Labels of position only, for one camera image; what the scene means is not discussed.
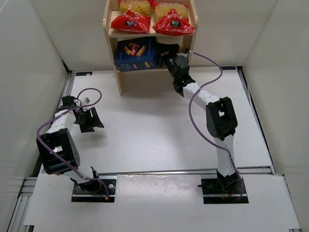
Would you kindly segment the blue Barilla pasta box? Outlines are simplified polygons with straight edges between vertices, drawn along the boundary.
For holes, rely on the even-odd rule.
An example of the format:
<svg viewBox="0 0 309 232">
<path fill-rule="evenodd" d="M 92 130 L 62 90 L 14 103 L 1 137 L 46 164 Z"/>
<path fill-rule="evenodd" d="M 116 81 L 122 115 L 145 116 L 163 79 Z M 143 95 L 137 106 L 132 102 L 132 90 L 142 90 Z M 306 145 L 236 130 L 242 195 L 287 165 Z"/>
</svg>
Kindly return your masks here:
<svg viewBox="0 0 309 232">
<path fill-rule="evenodd" d="M 140 37 L 122 40 L 117 43 L 114 65 L 120 72 L 156 69 L 158 53 L 156 37 Z"/>
</svg>

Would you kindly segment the red fusilli pasta bag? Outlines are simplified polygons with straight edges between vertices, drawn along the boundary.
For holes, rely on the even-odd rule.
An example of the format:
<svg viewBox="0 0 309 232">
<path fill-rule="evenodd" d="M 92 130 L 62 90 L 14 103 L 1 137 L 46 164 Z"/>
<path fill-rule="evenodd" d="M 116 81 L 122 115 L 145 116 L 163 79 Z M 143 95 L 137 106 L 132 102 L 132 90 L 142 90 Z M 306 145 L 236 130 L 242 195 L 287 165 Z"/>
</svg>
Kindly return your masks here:
<svg viewBox="0 0 309 232">
<path fill-rule="evenodd" d="M 168 36 L 185 36 L 195 33 L 189 21 L 188 3 L 171 1 L 151 2 L 154 15 L 152 29 L 159 34 Z"/>
</svg>

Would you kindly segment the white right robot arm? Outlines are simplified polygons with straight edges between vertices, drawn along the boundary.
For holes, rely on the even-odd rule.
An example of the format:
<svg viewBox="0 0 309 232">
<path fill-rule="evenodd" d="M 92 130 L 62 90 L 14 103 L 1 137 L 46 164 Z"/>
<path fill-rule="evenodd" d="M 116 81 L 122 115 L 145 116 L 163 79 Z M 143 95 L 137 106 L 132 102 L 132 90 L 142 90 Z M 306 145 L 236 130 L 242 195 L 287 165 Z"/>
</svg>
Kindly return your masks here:
<svg viewBox="0 0 309 232">
<path fill-rule="evenodd" d="M 214 96 L 190 76 L 190 50 L 181 53 L 178 44 L 156 42 L 154 45 L 160 55 L 161 65 L 166 66 L 173 78 L 174 90 L 206 113 L 206 127 L 213 137 L 207 142 L 216 147 L 218 159 L 216 184 L 208 188 L 216 192 L 235 190 L 240 177 L 234 162 L 233 141 L 238 121 L 232 100 Z"/>
</svg>

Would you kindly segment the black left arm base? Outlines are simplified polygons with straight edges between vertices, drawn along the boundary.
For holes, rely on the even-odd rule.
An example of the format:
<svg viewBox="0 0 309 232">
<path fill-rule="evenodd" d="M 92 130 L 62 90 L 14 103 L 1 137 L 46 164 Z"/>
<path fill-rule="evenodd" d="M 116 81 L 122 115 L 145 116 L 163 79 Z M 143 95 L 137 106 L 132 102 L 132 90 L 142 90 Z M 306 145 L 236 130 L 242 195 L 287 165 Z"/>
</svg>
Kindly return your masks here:
<svg viewBox="0 0 309 232">
<path fill-rule="evenodd" d="M 98 181 L 87 182 L 85 184 L 74 183 L 71 195 L 71 202 L 74 203 L 114 203 L 117 176 L 101 175 L 108 190 L 108 198 L 106 197 L 105 187 Z"/>
</svg>

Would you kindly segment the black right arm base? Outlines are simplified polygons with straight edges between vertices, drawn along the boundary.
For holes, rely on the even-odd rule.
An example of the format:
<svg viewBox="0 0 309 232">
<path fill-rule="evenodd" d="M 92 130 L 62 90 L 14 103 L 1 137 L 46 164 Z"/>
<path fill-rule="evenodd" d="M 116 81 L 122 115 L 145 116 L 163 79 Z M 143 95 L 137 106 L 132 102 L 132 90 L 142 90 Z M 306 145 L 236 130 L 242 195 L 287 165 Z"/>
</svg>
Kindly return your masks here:
<svg viewBox="0 0 309 232">
<path fill-rule="evenodd" d="M 237 180 L 225 186 L 219 178 L 203 178 L 198 185 L 202 189 L 204 204 L 248 204 L 244 184 Z"/>
</svg>

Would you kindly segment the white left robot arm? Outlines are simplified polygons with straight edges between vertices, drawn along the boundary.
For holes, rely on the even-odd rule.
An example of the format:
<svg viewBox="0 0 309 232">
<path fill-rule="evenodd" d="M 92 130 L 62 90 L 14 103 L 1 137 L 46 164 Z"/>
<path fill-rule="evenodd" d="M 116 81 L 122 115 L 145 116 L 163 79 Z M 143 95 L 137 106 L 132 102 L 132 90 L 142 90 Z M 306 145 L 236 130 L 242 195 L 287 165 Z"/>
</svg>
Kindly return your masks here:
<svg viewBox="0 0 309 232">
<path fill-rule="evenodd" d="M 82 133 L 103 128 L 97 111 L 89 98 L 65 96 L 62 105 L 56 109 L 50 128 L 37 137 L 37 146 L 44 170 L 47 174 L 65 175 L 78 187 L 91 194 L 106 190 L 106 184 L 99 180 L 92 166 L 82 166 L 77 147 L 70 134 L 74 124 Z"/>
</svg>

